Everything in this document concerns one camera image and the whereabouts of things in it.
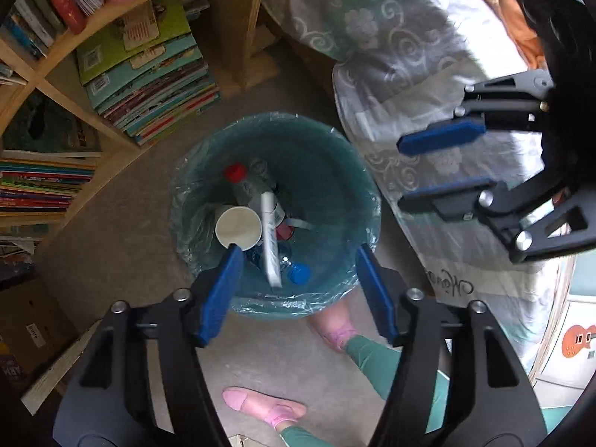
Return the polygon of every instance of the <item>green pants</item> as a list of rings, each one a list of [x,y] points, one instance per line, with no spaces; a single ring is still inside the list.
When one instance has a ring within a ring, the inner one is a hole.
[[[383,400],[386,400],[391,390],[401,353],[366,339],[363,336],[354,336],[351,338],[346,345],[346,352],[354,363],[356,363],[358,369],[371,382],[375,391]],[[449,378],[437,371],[437,379],[434,384],[433,406],[430,409],[430,417],[426,426],[427,432],[436,430],[443,425],[448,390]],[[546,421],[546,428],[549,432],[561,421],[570,408],[561,407],[542,410]],[[315,437],[297,425],[284,429],[280,435],[289,447],[333,447],[331,444]]]

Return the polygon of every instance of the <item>wooden bookshelf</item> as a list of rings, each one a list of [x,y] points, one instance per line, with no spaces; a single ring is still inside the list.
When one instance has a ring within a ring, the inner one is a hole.
[[[3,218],[0,225],[28,225],[53,222],[50,236],[58,231],[85,206],[114,176],[150,149],[151,144],[138,146],[124,132],[114,128],[91,107],[80,84],[74,51],[83,41],[107,24],[148,0],[125,3],[106,2],[89,17],[87,26],[78,35],[66,31],[50,48],[46,58],[35,61],[5,29],[0,31],[0,59],[28,81],[26,86],[0,86],[0,133],[4,132],[19,107],[35,90],[43,92],[79,119],[96,128],[102,139],[103,153],[93,179],[83,187],[63,218]],[[193,29],[199,48],[218,82],[222,99],[238,94],[278,73],[273,59],[253,47],[257,14],[261,0],[210,0],[208,19],[203,16],[200,35]]]

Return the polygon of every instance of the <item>cardboard box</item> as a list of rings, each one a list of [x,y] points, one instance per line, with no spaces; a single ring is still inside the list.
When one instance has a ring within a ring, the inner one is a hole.
[[[0,367],[19,391],[77,336],[39,279],[0,291]]]

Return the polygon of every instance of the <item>guitar print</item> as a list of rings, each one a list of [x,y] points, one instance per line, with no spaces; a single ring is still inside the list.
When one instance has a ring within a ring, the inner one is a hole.
[[[596,325],[588,329],[579,325],[571,326],[562,337],[562,355],[565,358],[573,358],[583,348],[590,349],[590,341],[596,336]]]

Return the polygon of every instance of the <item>foot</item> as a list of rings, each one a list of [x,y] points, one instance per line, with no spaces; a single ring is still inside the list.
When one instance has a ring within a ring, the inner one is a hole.
[[[301,403],[248,388],[226,388],[222,396],[228,407],[267,422],[277,431],[287,428],[306,413],[306,407]]]
[[[306,321],[323,338],[327,346],[336,351],[344,351],[348,340],[358,335],[350,319],[345,298],[309,316]]]

